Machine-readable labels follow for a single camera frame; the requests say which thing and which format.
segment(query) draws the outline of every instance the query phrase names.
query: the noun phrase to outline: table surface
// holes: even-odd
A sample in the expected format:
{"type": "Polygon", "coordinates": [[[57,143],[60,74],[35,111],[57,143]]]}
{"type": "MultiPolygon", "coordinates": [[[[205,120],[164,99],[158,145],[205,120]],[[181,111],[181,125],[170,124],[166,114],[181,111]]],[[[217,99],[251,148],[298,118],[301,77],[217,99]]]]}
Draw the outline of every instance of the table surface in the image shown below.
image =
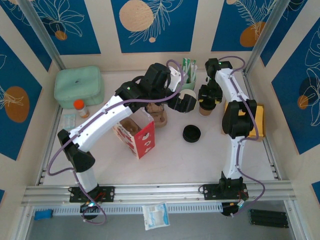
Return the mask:
{"type": "MultiPolygon", "coordinates": [[[[144,75],[144,71],[106,72],[102,76],[105,81],[105,98],[107,102],[115,90],[126,81],[136,76],[144,75]]],[[[205,84],[206,72],[199,70],[194,91],[205,84]]],[[[245,83],[240,72],[235,77],[246,91],[245,83]]],[[[155,147],[141,159],[136,159],[131,150],[109,130],[90,150],[95,157],[93,170],[99,184],[170,184],[170,183],[201,183],[217,182],[225,165],[230,137],[222,134],[222,117],[224,102],[218,104],[210,116],[199,114],[199,103],[189,113],[179,113],[168,106],[165,107],[168,123],[163,128],[155,130],[155,147]],[[188,143],[182,137],[187,125],[196,125],[201,130],[201,137],[195,143],[188,143]]],[[[92,115],[102,107],[89,106],[92,115]]],[[[62,116],[76,114],[75,109],[64,109],[62,116]]],[[[76,115],[76,126],[85,119],[76,115]]],[[[60,148],[58,137],[52,148],[51,157],[60,148]]],[[[51,171],[71,167],[62,152],[51,171]]],[[[259,180],[273,180],[274,176],[262,142],[247,141],[243,152],[242,171],[259,180]]],[[[63,172],[56,176],[46,175],[44,185],[74,185],[75,179],[71,172],[63,172]]]]}

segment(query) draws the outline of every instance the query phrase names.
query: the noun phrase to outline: mint green container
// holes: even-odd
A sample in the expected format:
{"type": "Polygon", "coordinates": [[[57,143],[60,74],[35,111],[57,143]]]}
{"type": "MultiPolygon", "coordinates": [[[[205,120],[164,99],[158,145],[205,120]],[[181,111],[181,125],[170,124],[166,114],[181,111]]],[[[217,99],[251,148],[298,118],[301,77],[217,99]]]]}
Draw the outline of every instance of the mint green container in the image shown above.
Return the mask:
{"type": "Polygon", "coordinates": [[[73,109],[74,101],[82,99],[86,106],[101,104],[105,84],[97,66],[61,70],[55,78],[54,98],[64,109],[73,109]]]}

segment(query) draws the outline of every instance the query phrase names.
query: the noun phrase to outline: purple cable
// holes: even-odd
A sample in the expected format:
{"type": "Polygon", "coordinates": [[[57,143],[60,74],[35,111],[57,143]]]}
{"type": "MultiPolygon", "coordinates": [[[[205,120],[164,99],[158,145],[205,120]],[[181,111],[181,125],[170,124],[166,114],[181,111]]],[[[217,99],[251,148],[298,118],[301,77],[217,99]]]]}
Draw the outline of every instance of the purple cable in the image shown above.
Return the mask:
{"type": "MultiPolygon", "coordinates": [[[[239,60],[241,60],[242,63],[243,63],[243,65],[242,65],[241,67],[234,69],[234,70],[230,73],[230,77],[229,77],[229,79],[231,80],[231,83],[232,83],[232,85],[233,85],[236,93],[238,94],[240,91],[239,91],[239,89],[237,88],[237,86],[236,86],[236,84],[235,84],[235,82],[234,82],[234,80],[233,80],[233,78],[232,78],[232,74],[235,73],[236,71],[242,70],[242,69],[246,66],[246,61],[245,61],[243,58],[239,57],[239,56],[224,56],[224,57],[218,59],[218,61],[221,61],[221,60],[226,59],[226,58],[239,59],[239,60]]],[[[238,210],[238,212],[236,212],[235,214],[233,214],[232,217],[234,217],[234,216],[242,213],[245,209],[247,209],[247,208],[249,208],[250,206],[252,206],[253,204],[255,204],[255,203],[263,196],[263,194],[264,194],[265,191],[266,191],[266,186],[263,184],[263,182],[255,179],[255,178],[253,178],[253,177],[251,177],[251,176],[246,175],[246,174],[243,173],[243,172],[241,171],[241,169],[239,168],[239,155],[240,155],[241,143],[242,143],[243,141],[245,141],[245,140],[257,141],[258,138],[259,138],[258,126],[257,126],[256,120],[255,120],[255,118],[254,118],[254,115],[252,114],[252,112],[251,112],[251,110],[250,110],[247,102],[244,100],[244,98],[243,98],[241,95],[239,95],[239,98],[240,98],[241,101],[243,102],[243,104],[244,104],[246,110],[248,111],[248,113],[249,113],[249,115],[250,115],[250,118],[251,118],[251,120],[252,120],[252,122],[253,122],[254,130],[255,130],[255,138],[244,137],[244,138],[242,138],[242,139],[239,141],[238,148],[237,148],[237,151],[236,151],[236,169],[239,171],[239,173],[240,173],[242,176],[244,176],[244,177],[246,177],[246,178],[248,178],[248,179],[250,179],[250,180],[252,180],[252,181],[255,181],[255,182],[258,183],[258,184],[260,184],[260,185],[262,186],[262,192],[261,192],[261,194],[260,194],[258,197],[256,197],[256,199],[254,199],[252,202],[250,202],[250,203],[249,203],[248,205],[246,205],[244,208],[241,208],[240,210],[238,210]]]]}
{"type": "MultiPolygon", "coordinates": [[[[123,104],[128,104],[128,103],[159,103],[159,102],[165,102],[165,101],[168,101],[170,99],[172,99],[174,96],[176,96],[182,89],[182,85],[184,83],[184,74],[183,74],[183,70],[181,68],[181,65],[173,60],[173,59],[170,59],[166,62],[166,66],[168,67],[169,66],[169,63],[174,63],[178,68],[179,68],[179,71],[181,73],[181,81],[180,81],[180,86],[179,88],[170,96],[167,96],[165,98],[162,98],[162,99],[156,99],[156,100],[147,100],[147,99],[129,99],[129,100],[124,100],[124,101],[121,101],[121,102],[118,102],[112,106],[109,106],[105,109],[105,112],[108,112],[110,111],[111,109],[117,107],[117,106],[120,106],[120,105],[123,105],[123,104]]],[[[105,113],[104,112],[100,112],[97,116],[95,116],[94,118],[92,118],[86,125],[84,125],[80,130],[79,130],[79,134],[81,134],[87,127],[89,127],[95,120],[97,120],[98,118],[100,118],[102,115],[104,115],[105,113]]],[[[103,225],[106,220],[107,220],[107,215],[105,213],[105,211],[101,208],[101,206],[99,204],[97,204],[97,202],[89,196],[89,194],[85,191],[84,187],[81,185],[80,181],[79,181],[79,178],[76,174],[76,171],[73,167],[67,167],[67,168],[64,168],[60,171],[57,171],[57,172],[53,172],[51,173],[50,172],[50,169],[54,163],[54,161],[56,160],[57,156],[66,148],[66,146],[68,146],[68,144],[70,144],[74,139],[76,139],[78,137],[78,135],[74,135],[73,137],[71,137],[65,144],[63,144],[59,150],[53,155],[52,159],[50,160],[50,162],[48,163],[48,171],[47,171],[47,174],[49,176],[55,176],[55,175],[58,175],[58,174],[61,174],[65,171],[72,171],[73,172],[73,175],[74,175],[74,178],[76,180],[76,183],[78,184],[79,188],[81,189],[81,191],[83,192],[83,194],[94,204],[97,206],[97,208],[102,212],[102,214],[104,215],[104,220],[102,222],[93,222],[93,221],[89,221],[87,219],[85,219],[85,211],[82,213],[82,218],[83,218],[83,221],[84,222],[87,222],[87,223],[90,223],[90,224],[94,224],[94,225],[103,225]]]]}

